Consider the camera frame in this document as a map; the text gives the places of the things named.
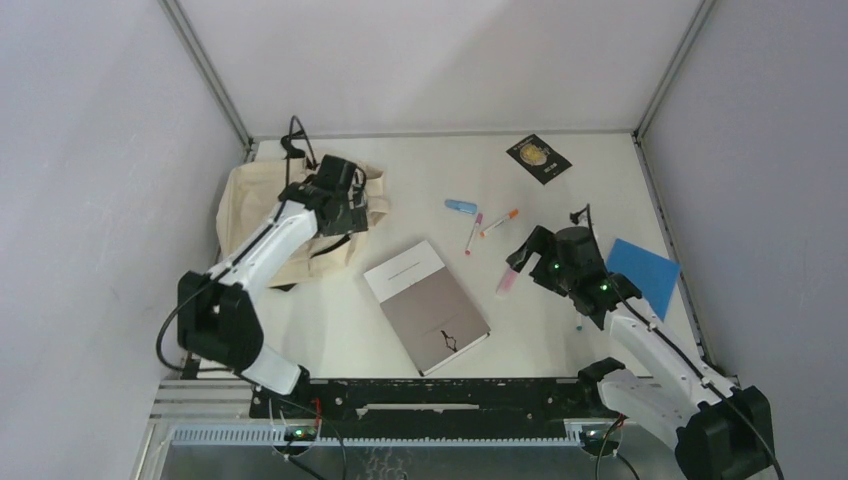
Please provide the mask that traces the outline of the blue notebook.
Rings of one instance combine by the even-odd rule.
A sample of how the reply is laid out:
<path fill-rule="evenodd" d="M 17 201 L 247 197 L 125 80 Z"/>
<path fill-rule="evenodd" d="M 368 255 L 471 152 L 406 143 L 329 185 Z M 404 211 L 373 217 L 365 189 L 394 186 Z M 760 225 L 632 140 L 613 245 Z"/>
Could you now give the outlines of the blue notebook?
<path fill-rule="evenodd" d="M 664 320 L 681 267 L 678 263 L 617 238 L 606 261 L 611 273 L 628 278 L 642 293 L 654 313 Z"/>

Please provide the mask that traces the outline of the beige canvas student bag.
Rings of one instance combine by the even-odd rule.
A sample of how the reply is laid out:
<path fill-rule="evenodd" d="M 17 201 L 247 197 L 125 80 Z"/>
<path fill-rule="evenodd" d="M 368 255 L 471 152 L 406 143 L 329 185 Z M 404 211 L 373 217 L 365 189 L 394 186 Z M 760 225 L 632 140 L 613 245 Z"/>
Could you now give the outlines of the beige canvas student bag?
<path fill-rule="evenodd" d="M 372 229 L 390 212 L 385 172 L 365 163 L 360 166 L 366 176 L 367 225 Z M 286 185 L 286 173 L 291 181 L 302 181 L 310 171 L 304 159 L 255 161 L 231 171 L 216 215 L 222 256 L 233 254 L 266 222 Z M 348 239 L 336 235 L 307 242 L 279 269 L 269 286 L 281 289 L 341 272 L 365 250 L 368 235 L 358 232 Z"/>

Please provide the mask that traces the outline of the grey and white book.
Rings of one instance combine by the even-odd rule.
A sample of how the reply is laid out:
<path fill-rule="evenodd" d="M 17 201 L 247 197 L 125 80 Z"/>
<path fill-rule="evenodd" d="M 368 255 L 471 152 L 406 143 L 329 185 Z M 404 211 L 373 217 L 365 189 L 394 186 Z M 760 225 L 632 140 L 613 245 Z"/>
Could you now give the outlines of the grey and white book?
<path fill-rule="evenodd" d="M 427 240 L 367 270 L 364 280 L 421 377 L 491 334 L 475 301 Z"/>

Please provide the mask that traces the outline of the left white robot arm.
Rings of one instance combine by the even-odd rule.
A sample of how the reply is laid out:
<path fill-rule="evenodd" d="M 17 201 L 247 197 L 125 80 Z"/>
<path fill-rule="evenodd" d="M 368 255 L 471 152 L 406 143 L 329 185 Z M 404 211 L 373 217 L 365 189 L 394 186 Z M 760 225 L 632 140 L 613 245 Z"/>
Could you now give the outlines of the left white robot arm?
<path fill-rule="evenodd" d="M 288 184 L 264 222 L 234 253 L 205 273 L 189 271 L 178 282 L 177 341 L 274 392 L 274 404 L 290 417 L 311 407 L 307 375 L 274 350 L 254 307 L 284 263 L 316 237 L 349 236 L 368 228 L 365 171 L 327 155 L 315 173 Z"/>

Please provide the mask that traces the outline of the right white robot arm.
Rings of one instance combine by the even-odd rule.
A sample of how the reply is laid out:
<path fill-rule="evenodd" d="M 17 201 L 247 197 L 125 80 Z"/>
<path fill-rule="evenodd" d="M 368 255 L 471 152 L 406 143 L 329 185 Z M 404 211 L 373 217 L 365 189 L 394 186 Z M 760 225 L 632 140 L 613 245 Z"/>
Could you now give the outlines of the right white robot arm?
<path fill-rule="evenodd" d="M 535 227 L 506 259 L 519 273 L 532 255 L 534 283 L 569 298 L 576 311 L 628 350 L 651 374 L 647 383 L 608 357 L 583 368 L 578 402 L 592 416 L 609 410 L 635 421 L 670 448 L 688 479 L 747 479 L 768 468 L 784 475 L 771 407 L 756 387 L 738 387 L 656 317 L 641 290 L 607 268 L 594 231 Z"/>

